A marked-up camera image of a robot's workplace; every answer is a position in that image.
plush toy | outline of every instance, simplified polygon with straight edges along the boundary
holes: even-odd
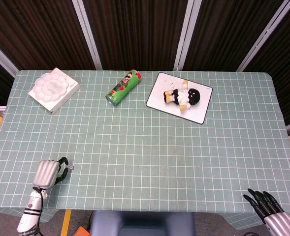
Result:
[[[163,96],[164,102],[174,102],[175,104],[180,105],[181,112],[199,102],[199,91],[193,88],[189,89],[189,82],[187,80],[182,83],[182,88],[165,91]]]

black border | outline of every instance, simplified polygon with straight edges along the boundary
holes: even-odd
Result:
[[[159,72],[159,73],[158,73],[158,75],[157,75],[157,77],[156,77],[156,81],[155,81],[155,83],[154,83],[154,85],[153,85],[153,87],[152,87],[152,89],[151,89],[151,91],[150,91],[150,94],[149,94],[149,96],[148,96],[148,99],[149,99],[149,97],[150,97],[150,95],[151,95],[151,93],[152,93],[152,91],[153,91],[153,89],[154,89],[154,86],[155,86],[155,84],[156,84],[156,82],[157,82],[157,78],[158,78],[159,74],[161,74],[161,73],[162,73],[162,74],[165,74],[165,75],[170,75],[170,74],[163,73],[163,72]],[[183,79],[183,78],[178,77],[178,76],[174,76],[174,77],[179,78],[179,79],[182,79],[182,80],[187,80],[187,79]],[[187,80],[187,81],[190,81],[190,82],[195,83],[195,84],[198,84],[198,85],[202,85],[202,84],[200,84],[200,83],[197,83],[197,82],[194,82],[194,81],[191,81],[191,80]],[[210,103],[210,99],[212,98],[213,88],[210,87],[210,86],[207,86],[207,85],[203,85],[203,86],[206,86],[206,87],[209,87],[209,88],[212,89],[212,92],[210,93],[210,98],[209,98],[209,101],[208,101],[207,110],[206,110],[206,113],[205,113],[205,117],[204,117],[204,121],[203,121],[203,123],[198,123],[198,122],[196,122],[196,121],[193,121],[193,120],[190,120],[190,119],[186,119],[186,118],[183,118],[183,117],[177,116],[177,115],[175,115],[175,114],[171,114],[171,113],[169,113],[169,112],[165,112],[165,111],[162,111],[162,110],[159,110],[159,109],[156,109],[156,108],[150,107],[150,106],[147,105],[148,99],[147,99],[147,102],[146,102],[146,107],[152,108],[152,109],[154,109],[154,110],[156,110],[156,111],[160,111],[160,112],[167,113],[167,114],[169,114],[169,115],[173,115],[173,116],[175,116],[175,117],[179,117],[179,118],[182,118],[182,119],[186,119],[186,120],[191,121],[191,122],[194,122],[194,123],[196,123],[196,124],[204,124],[205,119],[206,119],[206,115],[207,115],[207,111],[208,111],[208,107],[209,107],[209,103]]]

table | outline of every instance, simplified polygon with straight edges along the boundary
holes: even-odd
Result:
[[[19,215],[41,159],[66,156],[75,169],[54,186],[56,209],[199,211],[233,227],[261,224],[242,198],[267,190],[290,213],[290,145],[265,73],[175,72],[211,86],[203,125],[147,108],[157,71],[117,106],[105,95],[127,71],[65,71],[81,89],[54,115],[27,95],[48,71],[19,71],[0,128],[0,211]]]

pringles can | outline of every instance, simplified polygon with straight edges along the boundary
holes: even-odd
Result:
[[[141,79],[136,70],[131,70],[106,96],[105,98],[114,106],[120,103],[123,98],[135,87]]]

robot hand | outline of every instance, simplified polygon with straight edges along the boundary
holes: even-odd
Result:
[[[282,209],[276,199],[268,192],[253,191],[248,188],[254,201],[248,195],[243,197],[251,204],[255,212],[266,225],[272,236],[290,236],[290,215]]]
[[[66,167],[60,177],[57,177],[61,165],[65,163]],[[65,179],[68,169],[73,170],[73,166],[68,165],[66,157],[59,161],[42,160],[36,170],[33,180],[33,191],[30,194],[28,204],[18,225],[19,236],[33,236],[41,234],[39,221],[43,210],[43,199],[47,199],[46,191],[55,184]]]

